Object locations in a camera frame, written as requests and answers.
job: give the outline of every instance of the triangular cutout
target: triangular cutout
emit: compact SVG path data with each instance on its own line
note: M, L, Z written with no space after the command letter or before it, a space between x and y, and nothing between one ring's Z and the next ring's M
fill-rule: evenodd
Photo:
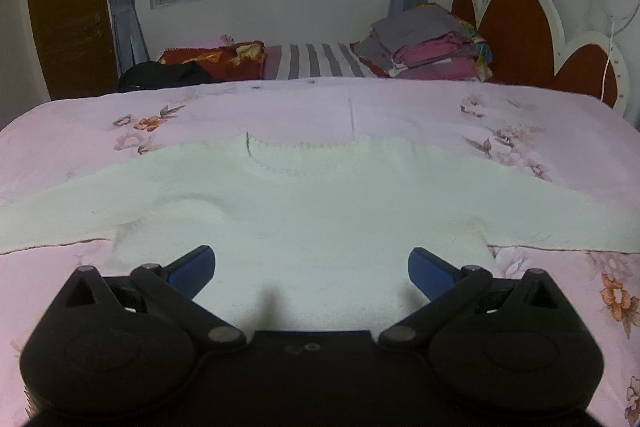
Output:
M88 306L95 304L94 293L91 287L83 279L78 281L78 285L66 302L66 308L75 308L76 306Z
M549 293L546 286L541 283L537 284L537 286L538 287L529 301L529 304L538 308L548 308L551 310L558 308L558 304L556 304L556 301L551 296L551 293Z

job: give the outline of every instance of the screw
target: screw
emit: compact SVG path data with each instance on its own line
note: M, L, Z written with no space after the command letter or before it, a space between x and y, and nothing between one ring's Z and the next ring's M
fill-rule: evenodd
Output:
M409 326L391 326L384 335L391 342L409 342L415 338L416 333L414 328Z
M240 330L237 330L232 326L218 326L216 328L212 328L212 330L207 334L210 340L223 344L235 342L240 338L240 335L242 335Z

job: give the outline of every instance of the blue gripper pad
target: blue gripper pad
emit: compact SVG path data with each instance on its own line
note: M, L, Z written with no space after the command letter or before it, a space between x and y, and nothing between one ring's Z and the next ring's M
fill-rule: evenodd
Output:
M425 250L414 248L409 254L409 279L430 301L456 285L460 270Z
M216 255L211 247L197 247L165 266L164 270L166 281L182 295L193 299L213 279Z

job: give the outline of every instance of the wooden door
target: wooden door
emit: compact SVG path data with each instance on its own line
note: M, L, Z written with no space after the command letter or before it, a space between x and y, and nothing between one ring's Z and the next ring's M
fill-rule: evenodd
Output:
M52 100L117 90L107 0L28 0L28 4Z

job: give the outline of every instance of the bed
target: bed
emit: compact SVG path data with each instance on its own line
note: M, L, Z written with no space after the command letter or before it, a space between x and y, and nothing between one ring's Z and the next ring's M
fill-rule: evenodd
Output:
M309 66L300 79L50 102L0 132L0 204L159 148L249 132L271 142L405 137L640 207L640 136L620 117L628 78L616 50L607 67L606 105L599 100L608 39L591 33L566 44L550 0L454 0L452 11L485 32L494 51L493 82L332 76L319 65L321 74ZM520 23L500 29L501 13ZM529 15L531 28L529 18L513 19L517 13ZM300 71L306 74L306 66ZM76 266L102 268L110 248L92 241L0 256L0 424L21 425L33 413L18 356L38 318ZM607 427L633 426L640 418L640 255L490 251L502 277L518 278L531 267L554 277L605 355L590 412ZM206 290L196 301L215 309Z

